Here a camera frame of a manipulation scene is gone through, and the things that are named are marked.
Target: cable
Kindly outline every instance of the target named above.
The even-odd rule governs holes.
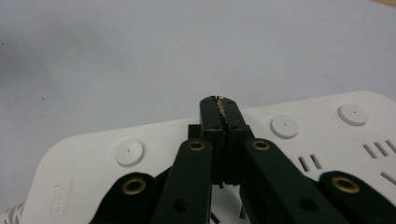
[[[0,224],[19,224],[24,204],[18,204],[8,208],[5,213],[0,214]]]

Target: brass screw hole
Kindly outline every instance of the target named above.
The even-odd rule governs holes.
[[[205,144],[203,142],[191,142],[189,144],[189,147],[191,150],[202,150],[205,148]]]
[[[358,193],[361,191],[359,185],[357,185],[352,180],[343,177],[343,176],[335,176],[332,178],[332,184],[339,190],[346,193]]]
[[[258,150],[268,150],[270,149],[270,145],[264,141],[256,141],[253,143],[253,147]]]
[[[146,181],[142,178],[131,178],[122,185],[122,192],[127,195],[135,195],[146,188]]]

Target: white power strip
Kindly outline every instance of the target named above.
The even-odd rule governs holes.
[[[396,205],[396,104],[367,91],[242,111],[256,137],[266,138],[306,176],[338,170],[359,177]],[[156,176],[172,165],[188,125],[180,119],[64,139],[40,162],[21,223],[89,223],[123,175]],[[213,187],[221,223],[239,218],[238,187]]]

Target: white table surface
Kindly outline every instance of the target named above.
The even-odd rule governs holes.
[[[367,0],[2,0],[0,210],[68,136],[395,87],[396,9]]]

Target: round button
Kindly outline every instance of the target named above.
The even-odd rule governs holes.
[[[358,105],[342,105],[338,109],[338,116],[347,124],[361,126],[369,119],[366,111]]]
[[[271,131],[280,138],[293,138],[298,129],[297,122],[289,116],[278,115],[271,120]]]
[[[134,166],[143,159],[144,154],[143,144],[137,140],[129,139],[117,146],[116,161],[121,166]]]

